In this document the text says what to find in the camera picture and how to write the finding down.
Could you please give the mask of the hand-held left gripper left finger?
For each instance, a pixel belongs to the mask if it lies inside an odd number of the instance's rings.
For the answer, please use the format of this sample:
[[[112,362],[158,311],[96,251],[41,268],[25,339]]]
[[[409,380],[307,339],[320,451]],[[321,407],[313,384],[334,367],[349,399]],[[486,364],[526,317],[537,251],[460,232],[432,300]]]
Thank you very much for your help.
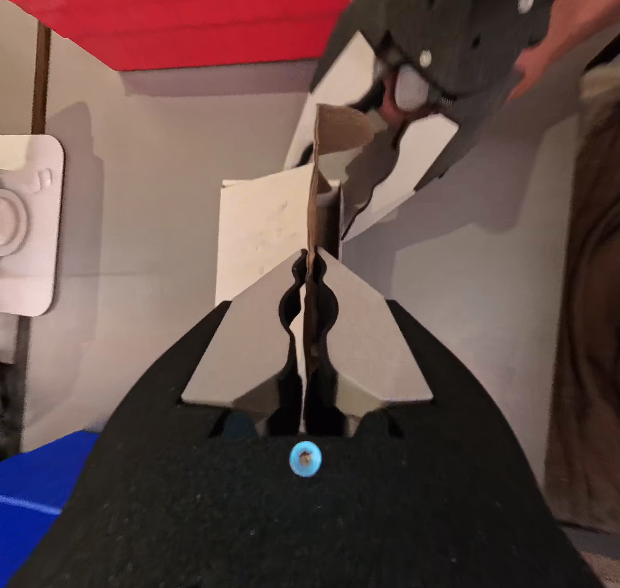
[[[224,317],[183,390],[183,403],[242,412],[269,435],[298,434],[306,257],[306,250],[293,253],[224,302]]]

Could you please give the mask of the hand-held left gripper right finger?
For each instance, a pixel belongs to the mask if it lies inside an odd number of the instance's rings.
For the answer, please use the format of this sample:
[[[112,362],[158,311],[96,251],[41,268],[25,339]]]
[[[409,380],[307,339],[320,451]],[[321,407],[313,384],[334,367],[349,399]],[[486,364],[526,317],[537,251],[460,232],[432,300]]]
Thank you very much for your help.
[[[306,278],[306,431],[346,436],[373,411],[433,399],[387,300],[323,248]]]

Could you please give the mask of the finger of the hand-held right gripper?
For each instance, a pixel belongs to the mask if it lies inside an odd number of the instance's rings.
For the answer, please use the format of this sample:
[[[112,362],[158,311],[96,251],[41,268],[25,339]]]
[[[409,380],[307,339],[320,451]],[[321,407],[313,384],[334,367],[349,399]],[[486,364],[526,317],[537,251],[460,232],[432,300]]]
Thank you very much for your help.
[[[376,73],[374,50],[364,34],[355,32],[308,93],[286,154],[285,169],[310,160],[319,105],[349,106],[362,113],[378,109],[384,96],[384,85]]]
[[[342,240],[361,235],[410,199],[459,128],[435,114],[411,123],[397,147],[388,130],[378,133],[347,167]]]

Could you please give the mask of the white cardboard box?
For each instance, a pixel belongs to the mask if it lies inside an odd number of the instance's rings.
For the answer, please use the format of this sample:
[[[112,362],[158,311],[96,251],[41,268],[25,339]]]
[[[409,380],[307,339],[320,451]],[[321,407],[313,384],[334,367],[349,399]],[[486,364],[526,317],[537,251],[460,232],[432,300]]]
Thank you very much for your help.
[[[311,115],[309,162],[250,180],[224,180],[220,191],[214,303],[232,300],[301,249],[322,246],[340,258],[345,166],[328,179],[321,160],[353,157],[375,135],[367,115],[319,105]]]

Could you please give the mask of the red plastic bin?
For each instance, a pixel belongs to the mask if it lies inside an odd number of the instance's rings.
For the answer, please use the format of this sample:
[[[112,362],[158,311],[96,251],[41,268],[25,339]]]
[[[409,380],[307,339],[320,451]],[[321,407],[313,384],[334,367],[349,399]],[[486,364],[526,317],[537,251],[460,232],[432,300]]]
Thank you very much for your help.
[[[8,0],[120,72],[317,59],[351,0]]]

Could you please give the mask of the grey desk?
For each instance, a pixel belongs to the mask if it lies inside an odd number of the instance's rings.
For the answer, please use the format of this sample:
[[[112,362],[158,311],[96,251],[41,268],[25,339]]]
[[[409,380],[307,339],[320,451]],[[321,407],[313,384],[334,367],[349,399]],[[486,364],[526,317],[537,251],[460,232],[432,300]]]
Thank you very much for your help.
[[[543,481],[578,80],[596,38],[344,262],[485,385]],[[103,424],[213,307],[221,181],[283,165],[313,63],[120,74],[51,37],[46,132],[66,152],[55,303],[1,373],[1,458]]]

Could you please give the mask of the white desk mat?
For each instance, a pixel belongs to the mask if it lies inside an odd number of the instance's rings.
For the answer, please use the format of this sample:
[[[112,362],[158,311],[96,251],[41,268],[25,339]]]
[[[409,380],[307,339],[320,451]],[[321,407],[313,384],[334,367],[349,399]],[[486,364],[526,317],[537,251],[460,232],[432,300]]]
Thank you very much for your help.
[[[1,313],[33,318],[51,306],[64,171],[53,136],[1,136]]]

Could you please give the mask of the person's right hand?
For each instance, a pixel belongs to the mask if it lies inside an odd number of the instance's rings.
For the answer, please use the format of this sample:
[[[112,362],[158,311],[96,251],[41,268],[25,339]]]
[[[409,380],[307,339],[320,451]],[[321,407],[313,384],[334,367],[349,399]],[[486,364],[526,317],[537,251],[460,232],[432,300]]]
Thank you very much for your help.
[[[555,0],[547,35],[516,61],[522,74],[510,99],[533,88],[547,68],[600,31],[619,23],[619,0]]]

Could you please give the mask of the brown garment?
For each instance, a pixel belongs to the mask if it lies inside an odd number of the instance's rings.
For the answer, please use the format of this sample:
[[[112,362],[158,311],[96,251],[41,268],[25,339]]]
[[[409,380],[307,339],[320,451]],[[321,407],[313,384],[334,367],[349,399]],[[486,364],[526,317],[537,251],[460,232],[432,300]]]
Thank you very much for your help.
[[[619,534],[619,100],[592,109],[575,160],[551,417],[549,506]]]

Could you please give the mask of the large blue plastic bin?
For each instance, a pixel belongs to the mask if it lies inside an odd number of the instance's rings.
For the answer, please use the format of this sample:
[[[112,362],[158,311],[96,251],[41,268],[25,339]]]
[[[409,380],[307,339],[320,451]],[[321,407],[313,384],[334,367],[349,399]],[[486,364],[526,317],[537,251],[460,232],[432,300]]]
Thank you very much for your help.
[[[77,431],[1,462],[1,587],[60,515],[98,437]]]

